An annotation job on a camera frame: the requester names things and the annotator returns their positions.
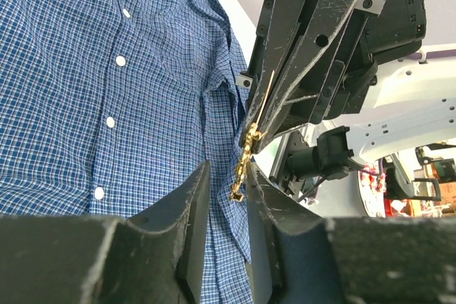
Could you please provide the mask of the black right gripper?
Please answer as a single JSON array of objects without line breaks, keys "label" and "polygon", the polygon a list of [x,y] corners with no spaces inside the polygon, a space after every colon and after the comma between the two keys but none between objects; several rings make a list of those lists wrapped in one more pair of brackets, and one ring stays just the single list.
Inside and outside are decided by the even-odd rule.
[{"label": "black right gripper", "polygon": [[275,138],[320,123],[336,97],[377,0],[264,0],[247,75],[245,127],[257,122],[263,150]]}]

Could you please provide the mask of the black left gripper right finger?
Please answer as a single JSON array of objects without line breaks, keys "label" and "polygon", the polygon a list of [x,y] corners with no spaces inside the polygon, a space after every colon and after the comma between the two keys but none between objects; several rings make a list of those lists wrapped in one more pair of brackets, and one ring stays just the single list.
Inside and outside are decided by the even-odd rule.
[{"label": "black left gripper right finger", "polygon": [[328,218],[247,167],[255,303],[453,303],[455,219]]}]

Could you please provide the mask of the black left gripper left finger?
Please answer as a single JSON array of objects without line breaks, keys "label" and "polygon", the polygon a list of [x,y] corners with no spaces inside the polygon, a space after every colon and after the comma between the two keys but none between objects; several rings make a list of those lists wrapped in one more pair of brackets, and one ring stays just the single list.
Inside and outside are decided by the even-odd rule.
[{"label": "black left gripper left finger", "polygon": [[201,163],[130,219],[3,216],[3,303],[198,303],[210,186]]}]

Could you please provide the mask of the gold leaf brooch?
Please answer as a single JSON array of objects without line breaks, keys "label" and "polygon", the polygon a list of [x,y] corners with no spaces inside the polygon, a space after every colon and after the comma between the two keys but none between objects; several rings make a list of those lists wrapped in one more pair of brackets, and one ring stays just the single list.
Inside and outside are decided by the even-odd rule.
[{"label": "gold leaf brooch", "polygon": [[237,201],[242,202],[244,199],[243,193],[240,192],[240,187],[244,183],[244,179],[247,175],[247,165],[252,159],[252,145],[256,141],[260,141],[263,136],[265,136],[265,132],[258,131],[259,121],[262,117],[264,108],[266,106],[266,102],[269,96],[269,92],[271,90],[272,81],[275,76],[275,70],[271,72],[269,78],[269,84],[267,86],[264,99],[261,102],[261,107],[258,111],[258,115],[256,116],[256,120],[250,125],[247,133],[245,134],[245,141],[243,146],[242,156],[235,168],[235,180],[233,185],[231,186],[231,192],[229,195],[230,201]]}]

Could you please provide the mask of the blue checked shirt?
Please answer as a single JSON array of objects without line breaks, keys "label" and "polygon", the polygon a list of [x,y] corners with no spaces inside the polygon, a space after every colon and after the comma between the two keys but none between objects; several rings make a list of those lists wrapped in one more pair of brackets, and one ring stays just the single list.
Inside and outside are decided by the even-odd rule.
[{"label": "blue checked shirt", "polygon": [[1,0],[1,213],[129,218],[211,167],[203,303],[250,303],[248,93],[218,0]]}]

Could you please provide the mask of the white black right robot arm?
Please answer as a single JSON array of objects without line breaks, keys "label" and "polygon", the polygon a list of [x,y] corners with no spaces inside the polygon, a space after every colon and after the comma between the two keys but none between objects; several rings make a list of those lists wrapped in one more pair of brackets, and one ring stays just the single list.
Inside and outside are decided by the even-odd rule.
[{"label": "white black right robot arm", "polygon": [[271,178],[302,198],[308,178],[342,179],[401,150],[455,136],[455,56],[414,58],[427,28],[424,0],[264,0],[252,59],[237,183],[271,141],[368,108],[423,101],[417,112],[341,126],[314,147],[286,147]]}]

